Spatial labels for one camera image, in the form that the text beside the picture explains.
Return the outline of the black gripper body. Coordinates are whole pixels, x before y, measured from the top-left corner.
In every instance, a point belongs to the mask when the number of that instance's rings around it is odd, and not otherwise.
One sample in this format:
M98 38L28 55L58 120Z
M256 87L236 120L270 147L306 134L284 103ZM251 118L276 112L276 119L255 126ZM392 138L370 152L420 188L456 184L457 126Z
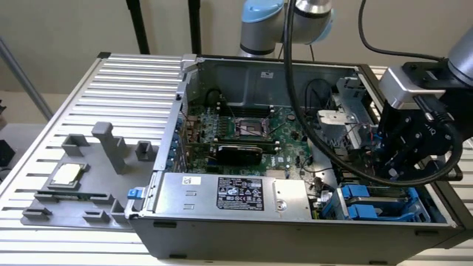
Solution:
M472 91L452 90L441 97L415 97L416 109L383 110L380 147L374 152L378 177L388 182L435 182L444 179L472 138Z

